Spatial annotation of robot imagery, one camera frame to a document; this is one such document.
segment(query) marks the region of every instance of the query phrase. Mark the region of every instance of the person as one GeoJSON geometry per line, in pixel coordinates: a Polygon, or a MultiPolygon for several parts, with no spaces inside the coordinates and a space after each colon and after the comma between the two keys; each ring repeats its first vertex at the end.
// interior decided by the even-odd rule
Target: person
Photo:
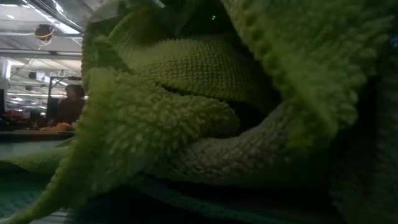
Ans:
{"type": "Polygon", "coordinates": [[[49,121],[49,126],[58,124],[69,124],[76,122],[85,105],[85,90],[81,85],[68,85],[65,88],[67,98],[58,105],[58,112],[55,119],[49,121]]]}

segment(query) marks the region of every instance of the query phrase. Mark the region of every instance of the ceiling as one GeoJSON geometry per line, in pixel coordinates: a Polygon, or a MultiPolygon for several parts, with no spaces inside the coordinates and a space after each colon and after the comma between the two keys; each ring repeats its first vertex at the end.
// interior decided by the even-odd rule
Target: ceiling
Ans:
{"type": "Polygon", "coordinates": [[[81,30],[101,4],[100,0],[0,0],[0,61],[7,62],[9,69],[6,110],[44,113],[50,77],[64,77],[53,80],[52,97],[64,97],[66,85],[79,83],[65,77],[80,77],[81,30]],[[50,7],[43,10],[42,4],[50,7]],[[49,42],[34,35],[40,24],[55,27],[49,42]],[[36,80],[28,77],[31,72],[36,72],[36,80]]]}

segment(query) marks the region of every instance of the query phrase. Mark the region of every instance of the green towel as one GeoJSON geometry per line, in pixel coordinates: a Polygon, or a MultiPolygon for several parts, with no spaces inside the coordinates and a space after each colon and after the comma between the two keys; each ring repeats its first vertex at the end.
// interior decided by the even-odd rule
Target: green towel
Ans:
{"type": "Polygon", "coordinates": [[[76,136],[2,161],[37,178],[23,184],[5,176],[4,183],[24,185],[15,195],[41,192],[24,203],[12,197],[23,209],[2,202],[3,217],[16,212],[7,221],[29,223],[125,186],[213,219],[339,223],[339,215],[317,209],[331,202],[310,199],[331,176],[345,221],[398,222],[397,60],[386,46],[398,2],[164,4],[120,1],[98,11],[117,16],[85,32],[89,98],[76,136]],[[379,105],[362,94],[376,74],[381,80],[368,86],[377,83],[370,95],[379,105]],[[358,128],[367,118],[358,101],[376,110],[376,127],[358,128]],[[354,141],[376,128],[377,146],[354,141]],[[299,209],[298,201],[314,207],[299,209]]]}

